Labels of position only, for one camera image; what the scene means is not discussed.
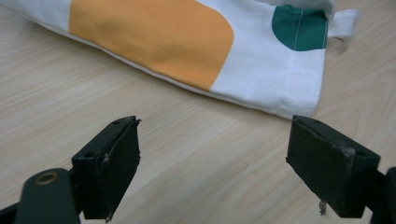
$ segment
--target screw hole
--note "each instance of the screw hole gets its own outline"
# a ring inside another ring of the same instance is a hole
[[[85,158],[92,158],[95,154],[93,152],[87,152],[85,153]]]
[[[366,156],[366,154],[365,154],[365,153],[363,153],[363,152],[360,152],[360,151],[357,151],[357,152],[356,152],[356,155],[358,155],[358,156],[362,156],[362,157]]]

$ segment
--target green polka dot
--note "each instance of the green polka dot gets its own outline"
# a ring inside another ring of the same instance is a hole
[[[276,38],[289,49],[325,49],[328,20],[323,10],[291,6],[276,7],[272,28]]]

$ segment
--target wooden table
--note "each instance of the wooden table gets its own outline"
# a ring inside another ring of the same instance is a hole
[[[361,11],[355,38],[330,40],[320,119],[396,166],[396,2]],[[0,8],[0,207],[110,121],[136,115],[141,164],[113,223],[368,223],[321,217],[285,162],[290,121],[183,90]],[[103,223],[103,221],[83,221]]]

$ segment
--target wood grain surface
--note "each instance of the wood grain surface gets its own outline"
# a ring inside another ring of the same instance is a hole
[[[361,11],[355,37],[329,41],[314,115],[396,166],[396,2]],[[114,119],[136,115],[141,164],[112,223],[369,223],[321,217],[286,164],[290,121],[151,77],[0,8],[0,207]],[[104,223],[83,220],[83,223]]]

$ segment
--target bag strap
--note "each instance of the bag strap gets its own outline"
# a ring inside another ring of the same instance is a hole
[[[353,36],[360,13],[356,9],[336,12],[329,24],[328,37],[347,39]]]

